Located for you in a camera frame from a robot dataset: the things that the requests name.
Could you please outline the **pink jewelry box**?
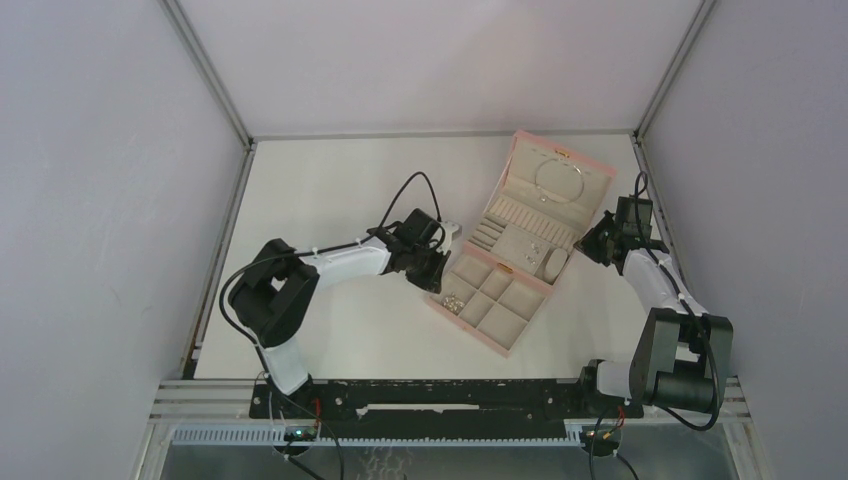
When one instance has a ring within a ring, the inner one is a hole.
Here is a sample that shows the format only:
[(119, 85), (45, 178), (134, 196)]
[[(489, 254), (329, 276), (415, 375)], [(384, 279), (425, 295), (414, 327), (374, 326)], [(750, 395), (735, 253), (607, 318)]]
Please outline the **pink jewelry box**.
[[(462, 251), (476, 247), (552, 285), (591, 226), (617, 170), (544, 137), (518, 131), (483, 215)], [(531, 242), (543, 246), (525, 262)]]

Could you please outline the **pink compartment tray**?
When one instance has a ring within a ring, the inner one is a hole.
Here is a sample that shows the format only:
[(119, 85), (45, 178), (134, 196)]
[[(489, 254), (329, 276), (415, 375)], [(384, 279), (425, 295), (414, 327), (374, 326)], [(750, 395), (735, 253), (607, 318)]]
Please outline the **pink compartment tray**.
[(554, 287), (476, 247), (446, 270), (427, 303), (461, 331), (504, 358), (516, 348)]

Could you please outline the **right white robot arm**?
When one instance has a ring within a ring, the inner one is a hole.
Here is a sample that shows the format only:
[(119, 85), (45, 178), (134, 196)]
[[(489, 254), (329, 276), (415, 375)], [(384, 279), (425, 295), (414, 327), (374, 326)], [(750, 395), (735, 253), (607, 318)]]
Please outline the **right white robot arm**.
[(723, 403), (733, 326), (694, 299), (665, 244), (651, 238), (652, 207), (648, 199), (621, 197), (576, 244), (590, 260), (614, 267), (647, 315), (631, 360), (588, 364), (591, 380), (577, 393), (579, 406), (592, 416), (605, 415), (618, 398), (710, 415)]

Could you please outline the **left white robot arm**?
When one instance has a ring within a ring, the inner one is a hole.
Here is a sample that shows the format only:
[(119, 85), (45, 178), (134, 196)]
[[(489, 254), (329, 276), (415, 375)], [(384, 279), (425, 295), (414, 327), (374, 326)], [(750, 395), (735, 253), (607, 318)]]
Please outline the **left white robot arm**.
[(364, 239), (299, 252), (281, 239), (268, 241), (218, 293), (224, 320), (256, 352), (274, 404), (290, 417), (305, 414), (313, 394), (296, 334), (313, 297), (359, 277), (401, 273), (418, 289), (438, 293), (462, 228), (414, 209), (405, 220), (367, 229)]

